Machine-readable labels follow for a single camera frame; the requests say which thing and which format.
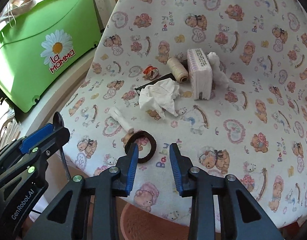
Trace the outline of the pink checkered tissue pack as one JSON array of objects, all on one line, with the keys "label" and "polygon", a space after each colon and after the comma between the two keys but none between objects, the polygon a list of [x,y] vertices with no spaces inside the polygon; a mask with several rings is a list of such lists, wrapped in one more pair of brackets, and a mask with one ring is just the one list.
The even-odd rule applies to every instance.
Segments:
[{"label": "pink checkered tissue pack", "polygon": [[213,72],[201,48],[187,50],[187,63],[194,100],[211,98]]}]

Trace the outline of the pink mesh trash basket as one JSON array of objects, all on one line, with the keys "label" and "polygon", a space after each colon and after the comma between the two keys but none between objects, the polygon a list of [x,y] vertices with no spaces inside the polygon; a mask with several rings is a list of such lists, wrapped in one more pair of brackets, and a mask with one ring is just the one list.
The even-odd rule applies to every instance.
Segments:
[{"label": "pink mesh trash basket", "polygon": [[189,228],[126,204],[120,216],[124,239],[188,239]]}]

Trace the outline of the teddy bear print cover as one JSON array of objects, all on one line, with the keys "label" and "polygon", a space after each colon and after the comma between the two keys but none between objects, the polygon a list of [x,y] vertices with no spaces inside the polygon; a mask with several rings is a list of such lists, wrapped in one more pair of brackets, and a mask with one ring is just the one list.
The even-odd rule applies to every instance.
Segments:
[{"label": "teddy bear print cover", "polygon": [[[180,85],[178,116],[140,109],[147,66],[160,76],[187,50],[215,52],[229,79],[209,100]],[[307,217],[307,14],[298,0],[119,0],[84,83],[62,109],[66,156],[88,176],[115,165],[130,139],[117,107],[157,143],[127,201],[188,225],[191,200],[175,188],[169,146],[213,176],[235,175],[277,227]]]}]

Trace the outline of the white twisted tissue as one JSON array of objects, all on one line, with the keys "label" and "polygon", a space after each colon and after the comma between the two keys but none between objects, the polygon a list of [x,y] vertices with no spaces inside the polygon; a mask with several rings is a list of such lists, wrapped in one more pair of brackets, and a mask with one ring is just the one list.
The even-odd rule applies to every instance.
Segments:
[{"label": "white twisted tissue", "polygon": [[215,52],[210,52],[207,55],[207,59],[209,64],[211,65],[213,71],[213,81],[217,86],[228,88],[230,82],[228,77],[224,72],[220,69],[220,59]]}]

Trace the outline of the beige thread spool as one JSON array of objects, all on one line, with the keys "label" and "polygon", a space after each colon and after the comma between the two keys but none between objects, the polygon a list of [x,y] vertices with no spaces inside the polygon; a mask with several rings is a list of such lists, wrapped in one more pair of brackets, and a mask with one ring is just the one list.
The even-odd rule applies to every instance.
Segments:
[{"label": "beige thread spool", "polygon": [[172,75],[178,83],[184,83],[189,80],[189,73],[186,68],[178,61],[177,58],[171,57],[167,61],[167,65],[170,68]]}]

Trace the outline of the orange red ribbon scrap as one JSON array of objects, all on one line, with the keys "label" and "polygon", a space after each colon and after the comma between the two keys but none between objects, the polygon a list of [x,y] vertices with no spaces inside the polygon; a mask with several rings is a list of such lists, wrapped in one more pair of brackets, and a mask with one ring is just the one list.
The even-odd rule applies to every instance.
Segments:
[{"label": "orange red ribbon scrap", "polygon": [[144,80],[154,80],[155,78],[159,77],[160,72],[158,68],[154,66],[147,66],[143,71],[143,79]]}]

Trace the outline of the beige cloth bag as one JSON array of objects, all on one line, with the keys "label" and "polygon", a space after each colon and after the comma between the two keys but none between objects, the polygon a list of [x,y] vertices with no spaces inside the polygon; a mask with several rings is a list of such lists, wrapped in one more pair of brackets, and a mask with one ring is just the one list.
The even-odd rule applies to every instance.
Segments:
[{"label": "beige cloth bag", "polygon": [[29,12],[37,3],[37,0],[9,0],[0,13],[0,24],[9,23],[18,16]]}]

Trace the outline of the rolled white paper piece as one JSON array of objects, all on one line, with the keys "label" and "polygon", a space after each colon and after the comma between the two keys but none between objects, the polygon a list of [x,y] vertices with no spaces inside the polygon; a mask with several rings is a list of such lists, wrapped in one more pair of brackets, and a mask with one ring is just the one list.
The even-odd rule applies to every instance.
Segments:
[{"label": "rolled white paper piece", "polygon": [[120,124],[120,126],[128,134],[131,134],[134,132],[134,128],[127,122],[127,120],[124,118],[121,111],[117,109],[117,107],[111,107],[108,113],[115,121],[117,121]]}]

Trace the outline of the black coffee sachet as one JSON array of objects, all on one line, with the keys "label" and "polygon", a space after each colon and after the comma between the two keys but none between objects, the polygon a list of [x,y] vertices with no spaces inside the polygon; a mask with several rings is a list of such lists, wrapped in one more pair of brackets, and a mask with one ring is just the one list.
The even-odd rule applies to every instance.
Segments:
[{"label": "black coffee sachet", "polygon": [[149,83],[146,83],[142,86],[136,87],[134,90],[137,92],[138,95],[140,95],[141,90],[144,89],[146,86],[154,85],[158,81],[162,81],[162,80],[166,80],[166,79],[172,79],[173,81],[176,80],[175,77],[171,73],[169,73],[167,75],[160,76],[158,79],[154,79],[154,80],[150,81]]}]

